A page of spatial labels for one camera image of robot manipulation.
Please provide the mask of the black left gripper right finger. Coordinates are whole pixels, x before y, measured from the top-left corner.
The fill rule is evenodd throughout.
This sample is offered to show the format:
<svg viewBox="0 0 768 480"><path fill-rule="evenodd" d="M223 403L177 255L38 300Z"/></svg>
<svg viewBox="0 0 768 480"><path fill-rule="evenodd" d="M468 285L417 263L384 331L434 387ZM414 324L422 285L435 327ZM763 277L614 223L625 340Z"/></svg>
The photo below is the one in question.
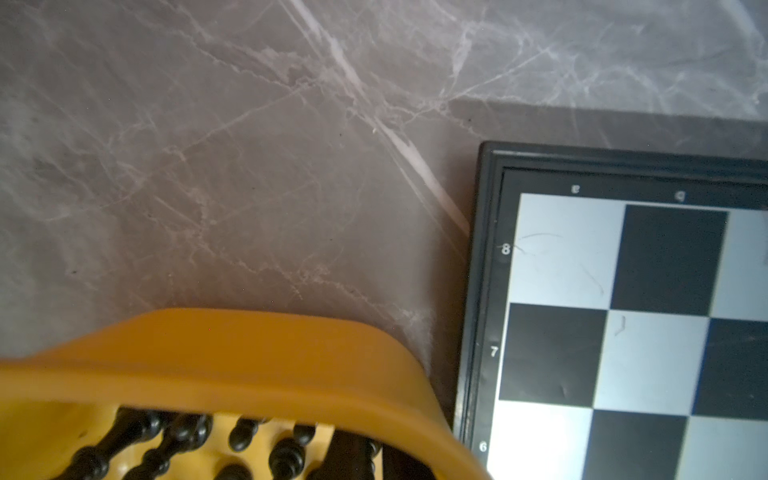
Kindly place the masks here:
<svg viewBox="0 0 768 480"><path fill-rule="evenodd" d="M384 445L382 455L384 480L435 480L435 475L427 465L406 452Z"/></svg>

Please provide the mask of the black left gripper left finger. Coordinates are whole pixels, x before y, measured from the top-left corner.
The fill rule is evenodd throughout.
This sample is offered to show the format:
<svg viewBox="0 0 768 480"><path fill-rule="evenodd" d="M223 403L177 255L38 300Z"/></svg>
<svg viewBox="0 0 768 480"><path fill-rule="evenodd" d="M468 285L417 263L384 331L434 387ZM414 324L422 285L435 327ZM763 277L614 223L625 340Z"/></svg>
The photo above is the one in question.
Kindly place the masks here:
<svg viewBox="0 0 768 480"><path fill-rule="evenodd" d="M335 430L321 465L311 472L312 479L375 478L375 441L355 433Z"/></svg>

